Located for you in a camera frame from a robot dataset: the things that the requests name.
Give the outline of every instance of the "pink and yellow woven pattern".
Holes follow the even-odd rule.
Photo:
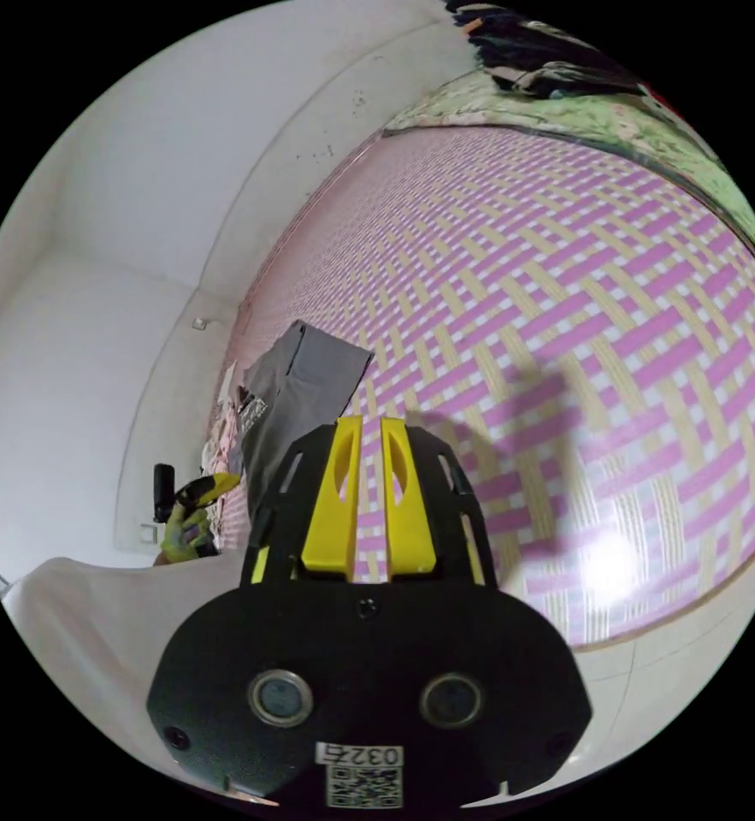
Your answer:
[[[271,263],[237,372],[297,318],[375,351],[349,409],[362,581],[385,569],[380,416],[450,441],[501,585],[574,645],[755,552],[755,261],[630,161],[495,128],[382,139]]]

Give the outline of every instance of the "screw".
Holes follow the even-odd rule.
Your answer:
[[[189,736],[177,727],[167,727],[163,731],[163,734],[166,736],[166,740],[169,744],[176,750],[188,750],[192,745],[192,742],[189,741]]]
[[[360,599],[357,602],[357,615],[360,618],[374,618],[380,612],[380,606],[374,599]]]

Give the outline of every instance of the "glove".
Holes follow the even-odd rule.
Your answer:
[[[169,563],[188,562],[200,558],[198,548],[211,542],[209,518],[203,508],[186,517],[186,508],[175,502],[161,542],[161,552]]]

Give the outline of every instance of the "white wall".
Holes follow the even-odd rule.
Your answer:
[[[263,240],[239,242],[238,252],[249,246],[255,251],[232,266],[231,273],[242,270],[246,282],[247,272],[260,263],[261,241],[270,247],[297,212],[306,181],[321,180],[369,129],[382,125],[406,100],[412,102],[416,90],[456,76],[442,70],[455,57],[448,50],[447,56],[439,54],[432,42],[421,59],[401,56],[393,72],[381,69],[371,76],[360,68],[356,88],[363,90],[367,106],[351,95],[351,84],[343,83],[336,86],[337,96],[312,113],[319,90],[380,46],[436,21],[434,39],[454,44],[457,63],[465,65],[470,48],[443,21],[441,5],[439,0],[291,0],[223,21],[153,57],[91,111],[58,211],[59,235],[89,256],[196,286],[238,191],[281,129],[308,107],[301,120],[305,127],[315,117],[324,120],[329,134],[341,133],[334,140],[335,157],[314,163],[310,155],[317,152],[307,143],[302,166],[311,173],[301,181],[284,186],[281,178],[273,179],[267,192],[264,180],[262,187],[258,182],[248,189],[245,221],[235,221],[232,231],[250,237],[265,230]],[[426,55],[437,68],[424,65]],[[414,79],[411,69],[422,77]],[[377,101],[374,86],[380,86]],[[357,127],[350,125],[354,109],[363,110]],[[311,145],[319,145],[316,130],[310,131]],[[324,150],[327,142],[332,140],[322,141]],[[249,198],[265,205],[260,219]],[[241,286],[227,286],[222,271],[208,280],[207,290],[235,303],[245,293]]]
[[[52,241],[68,163],[86,127],[81,116],[30,175],[0,228],[0,310]]]
[[[196,317],[209,320],[198,331]],[[155,362],[135,414],[123,458],[115,509],[115,550],[142,552],[149,560],[158,547],[139,540],[141,525],[152,525],[152,469],[156,462],[175,469],[175,486],[199,475],[215,385],[237,311],[215,297],[193,293]],[[156,530],[158,541],[163,526]]]
[[[474,67],[473,48],[446,21],[399,33],[330,79],[249,173],[201,287],[240,301],[291,219],[338,163],[394,115]]]
[[[0,574],[47,558],[145,566],[116,553],[115,500],[135,409],[192,289],[41,257],[0,315]]]

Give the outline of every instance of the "green blanket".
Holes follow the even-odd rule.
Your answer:
[[[682,130],[631,95],[538,100],[500,91],[489,74],[453,80],[394,117],[386,133],[433,126],[509,126],[620,154],[679,183],[722,217],[755,254],[755,215],[722,167]]]

